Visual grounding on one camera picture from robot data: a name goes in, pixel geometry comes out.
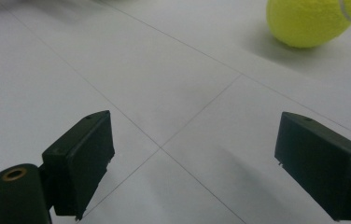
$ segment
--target tennis ball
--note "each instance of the tennis ball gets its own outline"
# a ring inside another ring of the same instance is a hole
[[[266,20],[281,42],[311,48],[332,40],[351,25],[351,0],[268,0]]]

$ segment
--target black robot arm part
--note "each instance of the black robot arm part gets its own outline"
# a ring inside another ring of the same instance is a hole
[[[274,156],[336,221],[351,220],[351,141],[307,117],[284,112]]]
[[[39,168],[0,172],[0,224],[51,223],[52,206],[82,219],[114,154],[109,111],[85,117],[44,151]]]

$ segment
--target ball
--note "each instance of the ball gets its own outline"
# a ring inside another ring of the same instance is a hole
[[[268,0],[266,20],[275,38],[294,48],[312,48],[351,25],[351,0]]]

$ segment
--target tiled surface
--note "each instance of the tiled surface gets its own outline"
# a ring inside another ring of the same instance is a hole
[[[0,0],[0,171],[109,109],[116,156],[81,223],[332,223],[274,145],[282,111],[351,139],[351,28],[288,49],[265,5]]]

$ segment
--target white floor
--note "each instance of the white floor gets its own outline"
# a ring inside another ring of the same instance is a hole
[[[351,28],[289,49],[265,6],[0,0],[0,171],[40,165],[72,125],[109,109],[116,156],[81,224],[334,223],[274,146],[283,111],[351,139]]]

